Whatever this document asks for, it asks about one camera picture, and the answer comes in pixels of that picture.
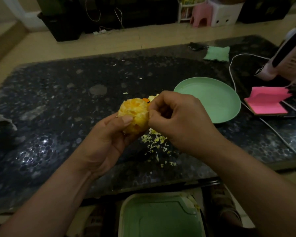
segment speckled stone surface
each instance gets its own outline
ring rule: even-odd
[[[230,59],[240,53],[272,57],[276,47],[258,36],[209,42],[230,46]],[[13,120],[17,131],[0,123],[0,209],[20,206],[66,160],[100,119],[116,112],[125,99],[148,97],[173,90],[180,81],[205,76],[229,85],[229,63],[203,60],[206,51],[176,45],[79,59],[34,63],[18,67],[0,89],[0,114]],[[257,57],[235,58],[232,66],[238,93],[249,96]],[[268,85],[285,85],[276,80]],[[288,100],[296,107],[296,97]],[[296,119],[267,120],[296,149]],[[279,138],[247,109],[217,126],[225,137],[260,161],[271,164],[295,161]],[[169,150],[175,151],[171,144]],[[118,164],[92,185],[88,196],[103,196],[205,179],[216,174],[186,154],[147,152],[140,140],[127,148]]]

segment right hand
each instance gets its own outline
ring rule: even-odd
[[[171,109],[171,118],[163,117]],[[225,139],[211,122],[199,99],[163,91],[149,105],[149,126],[170,142],[197,158],[213,156]]]

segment forearm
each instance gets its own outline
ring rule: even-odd
[[[204,161],[221,177],[265,236],[296,236],[296,185],[226,141]]]
[[[0,236],[61,237],[92,182],[69,158],[6,223]]]

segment left hand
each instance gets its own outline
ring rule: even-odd
[[[79,169],[90,171],[93,179],[101,177],[116,164],[125,147],[138,138],[122,132],[132,120],[132,116],[117,117],[117,113],[102,119],[70,158]]]

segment fingernail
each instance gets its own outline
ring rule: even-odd
[[[122,119],[124,121],[124,125],[129,125],[134,118],[130,115],[125,115],[125,116],[122,116]]]

